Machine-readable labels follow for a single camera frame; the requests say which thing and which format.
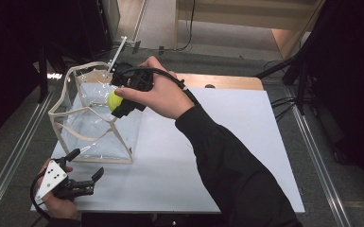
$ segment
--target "black sleeve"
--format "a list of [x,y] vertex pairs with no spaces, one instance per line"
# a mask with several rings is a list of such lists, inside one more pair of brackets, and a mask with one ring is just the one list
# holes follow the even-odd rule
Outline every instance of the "black sleeve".
[[66,218],[51,218],[46,227],[80,227],[81,221]]
[[302,226],[267,168],[200,105],[176,127],[191,142],[202,182],[229,226]]

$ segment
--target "black cable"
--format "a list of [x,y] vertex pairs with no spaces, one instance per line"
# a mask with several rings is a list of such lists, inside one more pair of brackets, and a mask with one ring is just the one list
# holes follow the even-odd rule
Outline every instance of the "black cable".
[[37,181],[45,174],[46,169],[39,173],[37,175],[37,177],[34,179],[34,181],[32,182],[31,186],[30,186],[30,198],[31,198],[31,202],[35,207],[35,210],[45,219],[50,220],[51,217],[37,204],[37,202],[35,201],[35,193],[34,193],[34,189],[35,189],[35,185],[37,184]]
[[295,98],[291,98],[291,99],[288,99],[288,100],[286,100],[286,101],[284,101],[284,102],[281,102],[281,103],[272,104],[272,105],[271,105],[271,107],[272,107],[272,109],[274,109],[274,108],[276,108],[276,107],[279,107],[279,106],[285,105],[285,104],[287,104],[287,103],[289,103],[289,102],[293,102],[293,103],[295,103],[295,101],[296,101],[296,99],[295,99]]
[[156,73],[158,75],[164,76],[170,80],[172,80],[174,83],[176,83],[178,85],[178,87],[180,87],[185,94],[190,98],[190,100],[195,104],[198,105],[199,101],[194,97],[194,95],[190,92],[190,90],[188,90],[188,88],[184,85],[184,79],[182,80],[178,80],[176,78],[174,78],[172,75],[170,75],[168,72],[158,69],[158,68],[153,68],[153,67],[132,67],[130,69],[127,69],[121,73],[119,73],[117,76],[118,77],[127,77],[126,74],[129,72],[134,72],[134,71],[149,71],[150,73]]
[[265,65],[264,65],[264,68],[262,69],[262,71],[264,72],[265,71],[265,68],[267,67],[267,65],[271,62],[276,62],[276,61],[279,61],[279,60],[273,60],[273,61],[268,61]]
[[30,225],[30,227],[34,227],[40,222],[40,220],[43,218],[43,216],[39,216],[34,222]]
[[292,96],[290,96],[290,97],[282,97],[282,98],[279,98],[279,99],[276,99],[276,100],[270,102],[270,104],[274,104],[274,103],[279,102],[279,101],[282,101],[282,100],[293,99],[293,98],[295,98],[295,97],[292,97]]
[[282,119],[282,117],[291,109],[293,108],[293,106],[295,106],[296,103],[292,103],[290,104],[290,106],[288,106],[284,111],[282,111],[281,113],[277,114],[275,116],[276,122],[279,122],[280,119]]
[[187,44],[179,49],[152,49],[152,50],[160,50],[160,51],[167,51],[167,50],[172,50],[172,51],[183,51],[188,45],[190,45],[191,43],[191,39],[193,38],[193,21],[194,21],[194,12],[196,11],[196,0],[193,0],[193,8],[191,9],[191,18],[190,18],[190,30],[187,31],[189,33],[189,38],[188,38],[188,42]]

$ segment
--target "metal rail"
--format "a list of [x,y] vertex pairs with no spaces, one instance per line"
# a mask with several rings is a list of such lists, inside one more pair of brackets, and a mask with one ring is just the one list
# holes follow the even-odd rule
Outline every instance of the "metal rail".
[[5,166],[0,173],[0,200],[4,196],[10,180],[12,179],[20,162],[22,161],[22,158],[26,153],[28,144],[34,135],[35,130],[37,130],[38,126],[40,125],[43,115],[46,112],[46,109],[52,99],[55,88],[51,87],[50,90],[51,92],[48,93],[45,100],[41,104],[37,104],[33,115],[28,121],[22,135],[20,136],[19,141],[11,152],[11,155],[9,156],[7,162],[5,163]]
[[[288,96],[294,96],[294,92],[288,88],[286,88],[286,93]],[[308,148],[309,156],[311,157],[314,168],[320,178],[323,191],[326,199],[328,199],[329,206],[331,207],[337,225],[340,227],[351,227],[352,225],[344,209],[343,202],[341,201],[327,167],[322,160],[320,151],[318,150],[311,130],[308,127],[305,116],[300,114],[296,106],[293,107],[293,113],[303,135],[303,140]]]

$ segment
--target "gray floor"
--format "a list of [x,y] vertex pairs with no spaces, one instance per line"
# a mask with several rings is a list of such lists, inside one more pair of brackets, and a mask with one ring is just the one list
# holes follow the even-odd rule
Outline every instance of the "gray floor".
[[[164,29],[160,22],[156,21],[159,20],[158,16],[153,16],[152,11],[158,7],[157,4],[161,4],[162,8],[171,9],[172,6],[164,5],[164,2],[166,0],[147,2],[145,17],[137,35],[137,40],[140,40],[142,47],[146,49],[132,54],[131,48],[127,48],[120,56],[122,60],[141,62],[150,55],[156,55],[167,69],[175,72],[249,77],[263,71],[268,61],[278,61],[281,58],[268,29],[206,25],[204,23],[193,24],[195,32],[192,45],[186,51],[166,51],[159,56],[158,51],[149,49],[156,49],[160,45],[171,47],[173,35],[173,31]],[[169,21],[164,19],[166,17],[171,17],[171,15],[161,17],[161,20],[170,26]],[[183,27],[185,27],[185,22],[180,22],[179,46],[186,42],[183,38],[186,35],[186,31],[184,33],[182,31]],[[244,32],[250,32],[250,35],[242,36],[240,33],[242,29]],[[216,39],[212,39],[214,33],[216,33]],[[230,42],[231,39],[237,37],[239,38],[235,42]],[[112,58],[113,54],[114,52],[108,53],[101,59],[106,61]],[[280,71],[263,79],[269,100],[287,96],[286,87],[281,82],[282,76],[283,72]],[[48,103],[48,109],[58,100],[62,81],[51,79],[50,85],[53,97],[52,101]],[[0,172],[8,160],[12,160],[10,155],[18,152],[15,149],[16,143],[22,136],[34,110],[41,108],[36,103],[38,97],[39,90],[36,89],[0,130]],[[275,109],[275,114],[283,109],[284,107]],[[345,204],[345,211],[352,226],[364,226],[364,172],[356,166],[337,164],[333,157],[332,146],[320,121],[312,115],[307,106],[305,106],[305,118],[334,187]],[[306,212],[299,214],[300,220],[304,226],[338,226],[309,155],[307,144],[303,140],[295,114],[292,111],[288,112],[279,121],[278,126],[294,176],[302,191]],[[45,113],[24,148],[24,155],[18,157],[21,162],[13,170],[12,178],[7,179],[8,187],[3,188],[4,193],[2,198],[0,197],[0,226],[29,226],[38,217],[36,213],[30,211],[29,185],[43,162],[50,157],[56,143],[57,138],[52,131],[47,113]],[[46,222],[42,220],[38,226],[45,224]]]

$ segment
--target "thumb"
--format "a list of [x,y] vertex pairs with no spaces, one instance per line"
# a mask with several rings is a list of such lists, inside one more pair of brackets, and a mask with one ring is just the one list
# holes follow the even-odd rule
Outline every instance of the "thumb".
[[130,101],[135,101],[135,102],[145,105],[147,93],[140,92],[140,91],[134,90],[132,88],[126,88],[126,87],[116,88],[114,90],[114,93],[117,96],[121,96]]

